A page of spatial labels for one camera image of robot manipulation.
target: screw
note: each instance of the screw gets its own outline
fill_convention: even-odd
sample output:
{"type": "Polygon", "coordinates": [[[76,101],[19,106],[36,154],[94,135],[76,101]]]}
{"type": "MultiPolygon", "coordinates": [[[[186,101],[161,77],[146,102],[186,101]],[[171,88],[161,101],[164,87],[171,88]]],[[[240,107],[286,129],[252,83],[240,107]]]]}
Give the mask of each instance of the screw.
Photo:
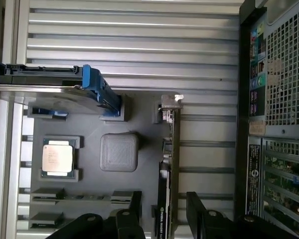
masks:
{"type": "Polygon", "coordinates": [[[84,90],[83,87],[82,87],[82,86],[79,86],[79,85],[74,86],[74,88],[75,88],[75,89],[78,89],[78,90],[82,90],[82,91],[84,90]]]}
{"type": "Polygon", "coordinates": [[[213,217],[214,217],[214,216],[216,216],[216,215],[217,215],[217,213],[216,213],[216,212],[214,212],[214,211],[210,211],[210,212],[209,212],[209,215],[211,215],[211,216],[213,216],[213,217]]]}
{"type": "Polygon", "coordinates": [[[245,221],[248,221],[249,223],[253,223],[255,221],[255,219],[253,219],[252,217],[244,217],[245,221]]]}
{"type": "Polygon", "coordinates": [[[91,221],[94,221],[96,219],[96,217],[90,217],[88,218],[88,221],[91,222],[91,221]]]}
{"type": "Polygon", "coordinates": [[[180,100],[184,99],[184,95],[175,95],[175,101],[178,103],[180,100]]]}

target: gray plastic component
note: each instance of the gray plastic component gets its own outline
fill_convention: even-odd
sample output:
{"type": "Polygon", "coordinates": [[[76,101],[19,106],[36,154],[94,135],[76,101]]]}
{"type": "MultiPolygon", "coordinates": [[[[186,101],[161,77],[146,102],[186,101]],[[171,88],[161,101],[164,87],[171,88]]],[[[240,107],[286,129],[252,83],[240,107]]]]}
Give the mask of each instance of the gray plastic component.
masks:
{"type": "Polygon", "coordinates": [[[100,120],[104,121],[117,121],[117,122],[124,122],[129,121],[131,116],[131,98],[127,95],[122,95],[122,105],[119,117],[108,117],[108,116],[100,116],[100,120]]]}
{"type": "Polygon", "coordinates": [[[64,195],[64,189],[59,188],[39,188],[31,193],[31,197],[60,198],[64,195]]]}
{"type": "Polygon", "coordinates": [[[84,147],[84,137],[81,136],[45,135],[43,138],[46,140],[55,140],[55,141],[75,140],[76,149],[84,147]]]}
{"type": "Polygon", "coordinates": [[[62,213],[38,213],[31,218],[30,222],[32,224],[56,225],[59,220],[62,220],[62,218],[62,213]]]}
{"type": "Polygon", "coordinates": [[[111,195],[111,203],[127,203],[131,202],[133,192],[130,191],[114,191],[111,195]]]}
{"type": "Polygon", "coordinates": [[[64,183],[77,183],[81,179],[80,169],[74,169],[74,177],[42,177],[42,168],[38,171],[38,180],[44,182],[64,182],[64,183]]]}
{"type": "Polygon", "coordinates": [[[105,134],[101,137],[100,168],[111,172],[134,172],[138,166],[139,139],[135,134],[105,134]]]}
{"type": "Polygon", "coordinates": [[[98,115],[69,114],[66,121],[34,119],[31,188],[64,188],[67,195],[104,195],[103,200],[65,199],[55,205],[30,204],[29,218],[39,212],[63,213],[65,221],[85,213],[95,213],[106,219],[113,210],[128,204],[111,203],[114,191],[142,191],[142,227],[152,230],[151,205],[157,204],[158,164],[163,158],[162,139],[169,137],[169,124],[153,124],[154,104],[161,94],[134,92],[131,99],[132,114],[128,122],[99,119],[98,115]],[[109,133],[137,132],[142,147],[138,153],[138,167],[134,172],[109,172],[100,168],[101,137],[109,133]],[[80,181],[39,179],[42,167],[43,139],[68,140],[55,135],[80,135],[84,148],[77,151],[77,167],[82,169],[80,181]]]}
{"type": "Polygon", "coordinates": [[[109,196],[104,195],[67,195],[64,200],[73,201],[76,200],[77,202],[91,202],[91,201],[109,201],[109,196]]]}

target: label on rear panel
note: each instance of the label on rear panel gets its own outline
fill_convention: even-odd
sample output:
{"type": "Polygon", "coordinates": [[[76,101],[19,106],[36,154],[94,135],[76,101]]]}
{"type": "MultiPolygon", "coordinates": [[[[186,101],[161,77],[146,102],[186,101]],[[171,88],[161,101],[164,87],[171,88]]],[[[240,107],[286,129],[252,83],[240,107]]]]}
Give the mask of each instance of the label on rear panel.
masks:
{"type": "Polygon", "coordinates": [[[247,165],[246,215],[259,215],[260,145],[250,144],[247,165]]]}
{"type": "Polygon", "coordinates": [[[265,135],[266,133],[266,122],[261,121],[251,121],[249,123],[249,134],[252,135],[265,135]]]}

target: mesh grille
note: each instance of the mesh grille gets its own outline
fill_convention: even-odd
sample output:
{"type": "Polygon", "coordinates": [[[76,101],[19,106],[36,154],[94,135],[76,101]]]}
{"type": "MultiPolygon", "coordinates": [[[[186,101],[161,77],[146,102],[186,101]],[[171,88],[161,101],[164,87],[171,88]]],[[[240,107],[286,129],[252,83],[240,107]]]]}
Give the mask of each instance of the mesh grille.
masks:
{"type": "Polygon", "coordinates": [[[299,13],[268,37],[267,125],[299,125],[299,13]]]}
{"type": "Polygon", "coordinates": [[[299,156],[299,143],[268,141],[267,150],[299,156]]]}

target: ridged metal panel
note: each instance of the ridged metal panel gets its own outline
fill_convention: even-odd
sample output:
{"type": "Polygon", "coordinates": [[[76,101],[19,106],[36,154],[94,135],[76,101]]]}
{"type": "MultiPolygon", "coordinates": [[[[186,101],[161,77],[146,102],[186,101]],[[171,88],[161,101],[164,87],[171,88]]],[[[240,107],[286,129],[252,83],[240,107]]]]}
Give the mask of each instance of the ridged metal panel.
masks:
{"type": "MultiPolygon", "coordinates": [[[[21,0],[17,61],[53,67],[90,64],[115,89],[185,94],[180,202],[183,193],[193,190],[208,208],[232,218],[234,174],[217,172],[235,165],[242,2],[21,0]]],[[[33,120],[23,118],[22,134],[24,188],[18,212],[26,212],[29,202],[33,120]]],[[[45,237],[25,231],[27,215],[19,216],[25,219],[17,223],[17,238],[45,237]]],[[[184,214],[179,220],[186,223],[184,214]]],[[[176,234],[190,237],[190,230],[179,227],[176,234]]]]}

